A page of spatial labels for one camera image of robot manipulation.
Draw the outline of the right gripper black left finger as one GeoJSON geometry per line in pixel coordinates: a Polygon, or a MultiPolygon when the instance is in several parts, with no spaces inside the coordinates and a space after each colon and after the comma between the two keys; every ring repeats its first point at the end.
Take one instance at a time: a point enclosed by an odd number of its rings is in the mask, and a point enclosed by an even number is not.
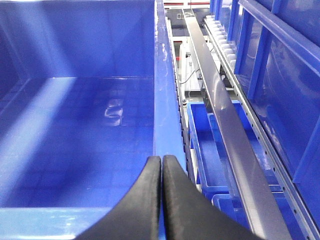
{"type": "Polygon", "coordinates": [[[161,203],[161,158],[150,156],[120,202],[77,240],[157,240],[161,203]]]}

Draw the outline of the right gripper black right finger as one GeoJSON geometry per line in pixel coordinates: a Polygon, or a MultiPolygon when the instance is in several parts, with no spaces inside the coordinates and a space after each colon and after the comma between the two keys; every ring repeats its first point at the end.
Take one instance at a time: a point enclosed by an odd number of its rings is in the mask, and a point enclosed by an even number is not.
{"type": "Polygon", "coordinates": [[[174,155],[162,160],[162,204],[168,240],[257,240],[214,207],[191,182],[174,155]]]}

